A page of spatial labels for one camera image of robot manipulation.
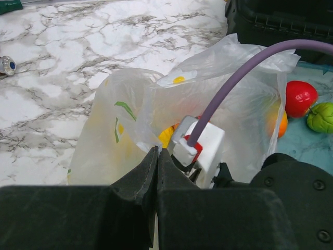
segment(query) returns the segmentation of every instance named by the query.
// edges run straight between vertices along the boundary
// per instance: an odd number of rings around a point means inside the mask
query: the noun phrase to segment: metal screw
[[[313,188],[318,191],[325,189],[325,183],[322,181],[319,181],[319,180],[314,181],[312,185],[313,185]]]
[[[267,177],[267,178],[264,180],[264,184],[265,184],[266,186],[273,186],[273,183],[274,183],[274,180],[273,180],[273,178],[271,178],[271,177]]]
[[[325,231],[325,230],[320,230],[318,233],[317,233],[317,237],[318,239],[321,241],[321,242],[324,242],[324,243],[329,243],[331,242],[332,240],[332,237],[331,235],[329,234],[329,232]]]

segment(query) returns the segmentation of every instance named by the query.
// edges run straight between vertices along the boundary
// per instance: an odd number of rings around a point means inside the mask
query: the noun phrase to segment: red apple
[[[299,118],[305,116],[318,100],[318,92],[307,82],[291,81],[287,83],[286,98],[287,115]]]

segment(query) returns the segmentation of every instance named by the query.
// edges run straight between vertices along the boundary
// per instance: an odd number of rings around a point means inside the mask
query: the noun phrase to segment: white plastic bag
[[[70,166],[70,184],[112,184],[143,159],[158,136],[186,115],[201,115],[217,90],[242,64],[263,50],[229,35],[175,67],[167,76],[144,69],[114,72],[99,86],[91,115]],[[252,70],[211,119],[225,130],[222,161],[237,181],[248,182],[276,147],[285,105],[286,73],[294,51],[279,53]],[[273,135],[267,114],[278,111]]]

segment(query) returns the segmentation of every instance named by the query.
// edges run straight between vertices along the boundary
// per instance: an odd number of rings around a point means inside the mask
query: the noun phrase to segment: black crate
[[[333,0],[228,0],[227,34],[237,33],[240,43],[270,46],[292,39],[333,44]],[[333,57],[297,50],[302,61],[333,65]]]

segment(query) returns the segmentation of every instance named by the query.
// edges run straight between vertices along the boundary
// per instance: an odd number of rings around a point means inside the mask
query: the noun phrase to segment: marble countertop
[[[226,33],[223,0],[26,7],[0,16],[0,186],[66,184],[96,88],[114,70],[168,73]]]

